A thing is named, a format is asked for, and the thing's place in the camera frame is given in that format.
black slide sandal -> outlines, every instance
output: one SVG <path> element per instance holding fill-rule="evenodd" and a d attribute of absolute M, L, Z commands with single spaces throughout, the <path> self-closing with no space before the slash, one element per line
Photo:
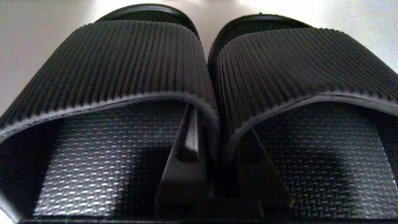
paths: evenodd
<path fill-rule="evenodd" d="M 154 218 L 173 166 L 204 173 L 185 170 L 174 191 L 204 185 L 197 157 L 216 154 L 218 112 L 196 29 L 180 24 L 102 19 L 46 61 L 0 119 L 1 209 L 15 222 Z"/>
<path fill-rule="evenodd" d="M 397 74 L 341 32 L 295 23 L 245 34 L 233 29 L 240 19 L 208 59 L 224 163 L 244 158 L 255 132 L 294 219 L 397 219 Z"/>
<path fill-rule="evenodd" d="M 133 6 L 126 6 L 99 18 L 97 22 L 124 19 L 180 24 L 190 29 L 199 38 L 197 28 L 187 15 L 176 8 L 160 4 L 136 4 Z"/>

black ribbed strap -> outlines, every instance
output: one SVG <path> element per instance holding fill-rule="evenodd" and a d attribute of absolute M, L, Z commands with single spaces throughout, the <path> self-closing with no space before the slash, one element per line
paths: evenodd
<path fill-rule="evenodd" d="M 147 100 L 195 105 L 216 144 L 218 112 L 197 36 L 166 22 L 96 22 L 72 33 L 1 116 L 0 141 L 51 119 Z"/>
<path fill-rule="evenodd" d="M 340 101 L 398 116 L 398 76 L 350 36 L 280 29 L 233 39 L 216 59 L 216 92 L 227 161 L 241 136 L 275 114 Z"/>

textured footbed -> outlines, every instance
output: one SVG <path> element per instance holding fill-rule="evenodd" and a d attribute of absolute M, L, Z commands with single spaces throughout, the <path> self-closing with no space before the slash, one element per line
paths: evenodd
<path fill-rule="evenodd" d="M 317 103 L 255 125 L 301 217 L 398 218 L 398 188 L 362 108 Z"/>
<path fill-rule="evenodd" d="M 64 119 L 34 215 L 153 217 L 184 109 L 140 103 Z"/>

white surface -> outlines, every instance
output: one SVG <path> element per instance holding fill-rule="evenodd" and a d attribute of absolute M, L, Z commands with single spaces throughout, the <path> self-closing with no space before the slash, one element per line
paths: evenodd
<path fill-rule="evenodd" d="M 228 21 L 262 12 L 341 30 L 398 72 L 397 0 L 1 1 L 0 114 L 76 28 L 120 7 L 149 2 L 161 2 L 186 13 L 199 31 L 205 55 Z"/>

